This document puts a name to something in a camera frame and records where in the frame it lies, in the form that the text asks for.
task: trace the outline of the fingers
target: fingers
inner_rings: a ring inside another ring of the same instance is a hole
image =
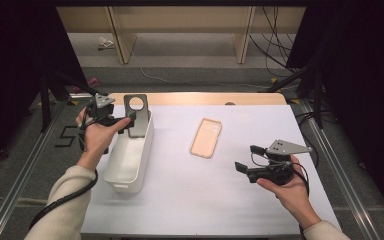
[[[79,115],[76,118],[76,123],[80,124],[83,120],[83,115],[85,114],[86,108],[83,108],[82,111],[80,111]]]
[[[293,166],[294,169],[295,169],[297,172],[299,172],[299,173],[302,174],[301,166],[297,165],[297,164],[300,164],[298,158],[295,157],[294,155],[291,155],[291,160],[292,160],[293,163],[296,163],[296,164],[294,164],[294,166]]]
[[[272,181],[267,180],[265,178],[259,178],[257,180],[257,184],[260,185],[261,187],[263,187],[264,189],[269,190],[270,192],[272,192],[274,194],[277,193],[277,190],[279,188],[279,186],[277,186]]]
[[[123,118],[121,119],[120,121],[118,121],[116,124],[112,125],[111,128],[112,130],[114,131],[114,133],[118,132],[119,130],[123,129],[124,127],[127,126],[127,124],[129,124],[129,122],[131,121],[130,118]]]

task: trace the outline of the person's right hand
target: person's right hand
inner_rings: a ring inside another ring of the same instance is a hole
[[[299,163],[299,160],[295,156],[291,155],[291,159],[292,162]],[[294,169],[302,174],[299,165],[294,164]],[[282,205],[297,219],[304,230],[321,221],[311,206],[304,182],[296,174],[294,174],[289,183],[282,186],[278,186],[264,178],[258,179],[257,183],[261,187],[274,193]]]
[[[83,109],[76,118],[76,123],[80,124],[85,109]],[[110,145],[114,134],[123,129],[129,122],[130,118],[124,118],[112,126],[106,127],[99,123],[94,123],[86,128],[85,133],[85,151],[82,153],[77,165],[95,170],[99,160],[104,153],[105,149]]]

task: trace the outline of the white basket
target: white basket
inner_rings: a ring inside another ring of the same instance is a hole
[[[129,138],[127,130],[117,138],[103,178],[116,192],[137,193],[142,189],[154,135],[152,113],[144,138]]]

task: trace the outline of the sleeve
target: sleeve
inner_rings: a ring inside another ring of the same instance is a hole
[[[330,222],[321,221],[304,231],[307,240],[349,240],[339,229]]]
[[[52,187],[48,205],[82,189],[94,179],[94,172],[80,166],[70,167]],[[39,220],[25,239],[81,239],[80,229],[89,201],[90,191],[58,206]]]

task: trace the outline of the wrist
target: wrist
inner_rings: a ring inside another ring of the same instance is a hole
[[[321,221],[319,215],[317,215],[310,204],[306,207],[296,209],[293,212],[291,211],[291,214],[297,219],[304,230]]]
[[[102,153],[96,153],[91,151],[83,152],[77,161],[77,165],[95,171],[98,166],[99,160],[101,159]]]

